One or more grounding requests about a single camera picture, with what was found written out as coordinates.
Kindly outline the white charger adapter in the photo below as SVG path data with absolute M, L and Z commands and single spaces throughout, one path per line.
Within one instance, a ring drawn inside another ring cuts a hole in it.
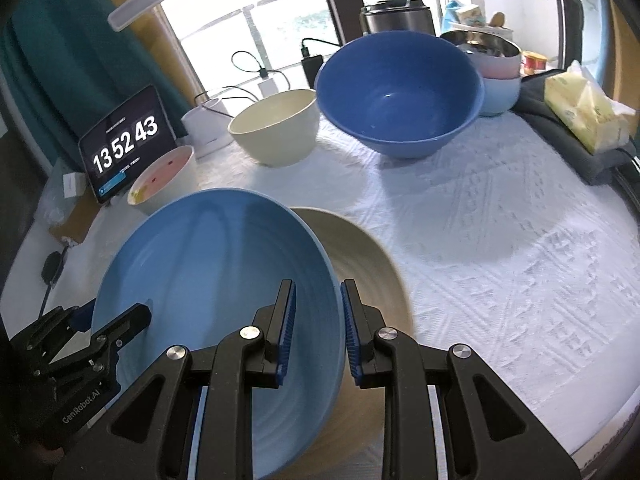
M 271 77 L 269 70 L 267 70 L 265 67 L 261 67 L 258 70 L 258 75 L 258 88 L 264 98 L 268 98 L 268 96 L 274 96 L 279 92 L 278 86 Z

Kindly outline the tablet showing clock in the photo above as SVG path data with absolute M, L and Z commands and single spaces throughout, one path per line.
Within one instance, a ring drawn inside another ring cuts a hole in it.
M 177 146 L 174 130 L 150 84 L 122 102 L 78 141 L 96 201 L 107 203 Z

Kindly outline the cardboard box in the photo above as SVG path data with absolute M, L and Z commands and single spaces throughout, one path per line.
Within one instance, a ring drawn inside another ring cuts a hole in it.
M 78 198 L 68 218 L 59 226 L 51 226 L 49 233 L 63 244 L 81 244 L 101 210 L 90 188 Z

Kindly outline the teal curtain left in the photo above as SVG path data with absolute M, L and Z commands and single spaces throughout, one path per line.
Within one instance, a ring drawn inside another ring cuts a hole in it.
M 107 23 L 110 0 L 21 0 L 1 32 L 1 70 L 49 162 L 82 167 L 78 141 L 142 88 L 157 88 L 176 136 L 190 105 L 132 32 Z

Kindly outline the cream bowl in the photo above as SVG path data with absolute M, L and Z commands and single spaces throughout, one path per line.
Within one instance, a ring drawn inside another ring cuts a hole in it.
M 316 92 L 294 89 L 247 107 L 232 119 L 228 133 L 256 162 L 284 167 L 300 162 L 314 150 L 319 122 Z

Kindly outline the stainless steel tumbler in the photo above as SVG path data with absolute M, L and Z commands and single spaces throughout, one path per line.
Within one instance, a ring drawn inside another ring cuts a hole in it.
M 435 36 L 431 8 L 423 0 L 381 0 L 360 10 L 365 35 L 390 30 L 411 30 Z

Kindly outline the white small box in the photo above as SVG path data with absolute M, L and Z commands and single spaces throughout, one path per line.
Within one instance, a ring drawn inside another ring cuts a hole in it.
M 83 172 L 63 174 L 63 196 L 66 200 L 83 196 L 86 188 L 87 178 Z

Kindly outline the large dark blue bowl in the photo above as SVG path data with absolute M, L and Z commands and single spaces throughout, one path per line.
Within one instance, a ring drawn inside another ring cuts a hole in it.
M 469 55 L 408 30 L 345 44 L 322 65 L 314 90 L 332 125 L 396 159 L 437 152 L 474 122 L 485 96 Z

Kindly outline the yellow tissue pack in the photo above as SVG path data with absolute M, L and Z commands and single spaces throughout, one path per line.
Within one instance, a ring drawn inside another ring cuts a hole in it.
M 544 102 L 591 155 L 622 148 L 631 139 L 636 111 L 610 99 L 576 60 L 546 79 Z

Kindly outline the cream plate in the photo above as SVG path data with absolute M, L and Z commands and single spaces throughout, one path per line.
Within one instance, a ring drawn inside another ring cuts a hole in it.
M 387 325 L 413 333 L 410 300 L 392 258 L 365 230 L 319 208 L 295 207 L 328 254 L 337 278 L 352 278 L 364 304 L 381 311 Z M 385 390 L 362 390 L 345 370 L 326 426 L 290 467 L 292 476 L 327 470 L 359 452 L 383 430 Z

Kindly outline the black charger adapter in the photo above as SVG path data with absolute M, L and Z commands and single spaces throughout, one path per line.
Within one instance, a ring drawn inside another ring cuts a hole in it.
M 324 58 L 321 54 L 311 55 L 307 47 L 301 47 L 300 53 L 302 54 L 300 65 L 303 67 L 309 88 L 313 89 Z

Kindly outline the stacked pastel bowls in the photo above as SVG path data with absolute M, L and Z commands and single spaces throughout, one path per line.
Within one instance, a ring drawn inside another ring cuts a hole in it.
M 440 38 L 463 51 L 480 72 L 485 88 L 482 116 L 498 116 L 514 107 L 522 82 L 522 51 L 516 44 L 479 30 L 448 30 Z

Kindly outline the pink strawberry bowl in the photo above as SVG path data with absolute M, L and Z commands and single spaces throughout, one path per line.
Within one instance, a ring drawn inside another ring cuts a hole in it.
M 183 196 L 198 192 L 198 164 L 191 145 L 160 156 L 134 181 L 127 204 L 147 216 Z

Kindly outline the white desk lamp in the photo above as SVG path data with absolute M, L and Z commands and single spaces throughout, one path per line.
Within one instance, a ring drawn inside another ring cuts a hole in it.
M 141 18 L 145 13 L 156 10 L 165 0 L 126 0 L 114 11 L 108 14 L 107 21 L 114 32 L 121 32 L 132 23 Z M 195 89 L 191 91 L 193 107 L 181 118 L 186 136 L 180 140 L 182 144 L 191 145 L 195 151 L 195 157 L 203 157 L 213 154 L 232 143 L 232 136 L 228 133 L 228 123 L 232 116 L 222 106 L 221 99 L 211 100 L 207 91 L 201 84 L 200 78 L 186 57 L 180 42 L 172 38 L 174 32 L 171 26 L 169 41 L 177 46 L 180 52 L 179 60 L 186 63 L 188 71 L 186 76 Z

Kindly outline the yellow curtain left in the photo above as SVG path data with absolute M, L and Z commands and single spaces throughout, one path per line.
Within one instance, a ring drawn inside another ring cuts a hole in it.
M 114 6 L 119 6 L 126 0 L 111 0 Z M 180 52 L 177 46 L 169 41 L 170 31 L 168 21 L 163 8 L 159 6 L 156 10 L 145 13 L 141 18 L 131 24 L 130 28 L 137 38 L 160 66 L 162 72 L 177 87 L 180 93 L 190 102 L 191 91 L 195 86 L 190 84 L 186 72 L 186 63 L 179 60 Z

